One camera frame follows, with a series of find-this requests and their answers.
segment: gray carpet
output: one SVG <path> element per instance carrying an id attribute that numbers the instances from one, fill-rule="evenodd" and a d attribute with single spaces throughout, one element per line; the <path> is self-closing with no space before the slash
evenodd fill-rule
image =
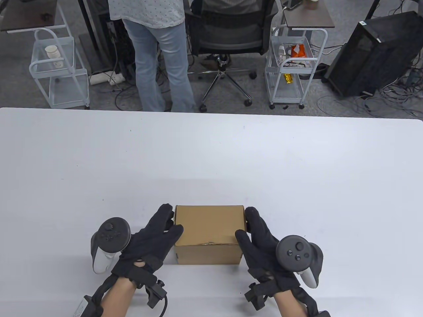
<path id="1" fill-rule="evenodd" d="M 86 33 L 86 27 L 82 15 L 75 0 L 59 0 L 64 9 L 66 18 L 70 24 L 71 31 L 75 38 L 78 34 Z M 348 41 L 358 21 L 363 20 L 373 0 L 325 0 L 336 25 L 335 29 L 328 30 L 329 40 L 326 46 L 343 44 Z M 375 15 L 386 15 L 389 10 L 398 7 L 400 0 L 382 0 Z M 278 25 L 280 14 L 274 20 L 273 25 Z M 39 92 L 34 80 L 31 78 L 28 66 L 30 64 L 33 33 L 7 34 L 0 33 L 0 107 L 34 107 L 48 108 L 48 104 Z M 313 35 L 312 42 L 318 44 L 321 39 L 317 34 Z M 335 58 L 337 51 L 325 55 L 323 62 L 330 64 Z M 192 71 L 203 70 L 196 59 Z M 234 78 L 252 96 L 253 105 L 245 107 L 244 97 L 228 82 L 227 79 L 218 83 L 218 87 L 211 93 L 207 100 L 209 112 L 216 113 L 245 113 L 245 114 L 267 114 L 267 115 L 308 115 L 308 116 L 340 116 L 340 117 L 384 117 L 384 118 L 415 118 L 403 110 L 396 110 L 387 107 L 382 100 L 370 100 L 367 102 L 372 109 L 371 114 L 363 111 L 362 107 L 354 104 L 354 99 L 340 101 L 329 87 L 322 84 L 320 80 L 313 80 L 310 92 L 307 96 L 305 109 L 298 109 L 298 106 L 291 105 L 283 110 L 281 105 L 276 105 L 274 110 L 269 109 L 264 81 L 265 55 L 244 54 L 233 56 L 233 67 L 256 68 L 257 78 L 251 80 L 248 75 L 236 75 Z M 190 78 L 194 96 L 198 104 L 211 84 L 213 77 L 204 77 L 199 80 L 196 77 Z M 91 109 L 117 110 L 115 107 L 115 96 L 113 88 L 108 83 L 90 87 Z M 170 103 L 170 93 L 164 94 Z M 131 88 L 123 92 L 118 99 L 122 109 L 137 111 L 141 109 L 137 90 Z M 423 115 L 423 106 L 420 99 L 415 98 L 406 104 L 407 108 L 417 111 L 415 114 Z"/>

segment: power strip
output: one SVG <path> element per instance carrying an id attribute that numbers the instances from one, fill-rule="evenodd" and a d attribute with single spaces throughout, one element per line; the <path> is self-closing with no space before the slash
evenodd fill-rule
<path id="1" fill-rule="evenodd" d="M 125 81 L 125 77 L 122 74 L 116 74 L 112 71 L 107 71 L 105 73 L 99 73 L 90 77 L 90 85 L 96 85 L 101 82 L 109 82 L 111 86 L 120 84 Z"/>

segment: controller button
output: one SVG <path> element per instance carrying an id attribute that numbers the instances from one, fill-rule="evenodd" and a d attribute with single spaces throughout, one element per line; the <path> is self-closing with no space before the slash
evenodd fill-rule
<path id="1" fill-rule="evenodd" d="M 113 225 L 112 225 L 110 222 L 108 222 L 108 223 L 106 223 L 106 224 L 104 225 L 104 229 L 105 229 L 106 231 L 110 231 L 110 230 L 112 230 L 112 229 L 113 229 Z"/>
<path id="2" fill-rule="evenodd" d="M 301 250 L 303 250 L 303 249 L 304 249 L 304 244 L 302 244 L 302 242 L 298 242 L 298 243 L 295 245 L 295 248 L 296 248 L 298 251 L 301 251 Z"/>

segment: wire cart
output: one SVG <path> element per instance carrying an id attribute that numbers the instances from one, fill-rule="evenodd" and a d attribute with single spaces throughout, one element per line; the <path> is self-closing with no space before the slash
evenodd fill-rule
<path id="1" fill-rule="evenodd" d="M 320 62 L 324 47 L 327 41 L 327 31 L 320 28 L 292 28 L 292 31 L 303 31 L 302 36 L 289 36 L 287 25 L 276 27 L 270 38 L 269 51 L 267 53 L 265 80 L 267 94 L 269 97 L 270 109 L 276 104 L 298 104 L 300 109 L 304 108 L 304 100 L 310 89 L 311 81 Z M 311 50 L 310 43 L 305 36 L 306 31 L 320 31 L 324 34 L 320 51 L 317 57 Z M 288 52 L 293 46 L 304 45 L 306 57 L 289 57 Z M 279 54 L 280 46 L 284 47 L 286 58 L 281 59 Z M 305 90 L 302 87 L 300 74 L 309 74 Z"/>
<path id="2" fill-rule="evenodd" d="M 88 73 L 82 61 L 81 55 L 75 46 L 69 25 L 63 14 L 60 4 L 57 9 L 63 24 L 50 27 L 36 27 L 31 29 L 20 29 L 8 31 L 8 33 L 19 33 L 33 31 L 35 43 L 33 47 L 32 60 L 29 72 L 35 80 L 38 88 L 53 109 L 66 109 L 84 106 L 90 108 Z M 54 30 L 65 29 L 66 37 L 58 37 Z M 51 38 L 40 39 L 39 33 L 48 33 Z M 45 48 L 55 45 L 60 52 L 59 58 L 49 58 Z M 55 67 L 54 63 L 61 62 L 62 67 Z M 41 80 L 49 80 L 48 92 L 44 90 Z"/>

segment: black glove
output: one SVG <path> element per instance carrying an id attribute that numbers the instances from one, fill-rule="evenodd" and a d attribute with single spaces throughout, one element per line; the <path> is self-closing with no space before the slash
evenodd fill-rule
<path id="1" fill-rule="evenodd" d="M 277 285 L 275 293 L 299 287 L 294 273 L 285 270 L 277 261 L 276 246 L 279 240 L 270 233 L 257 209 L 247 207 L 245 218 L 251 240 L 244 230 L 237 230 L 235 237 L 244 253 L 248 272 L 261 283 L 274 279 Z"/>
<path id="2" fill-rule="evenodd" d="M 134 262 L 144 261 L 144 270 L 151 274 L 157 271 L 171 247 L 178 241 L 184 227 L 173 224 L 172 206 L 161 205 L 144 229 L 131 236 L 128 246 L 122 251 L 112 274 L 126 276 Z"/>

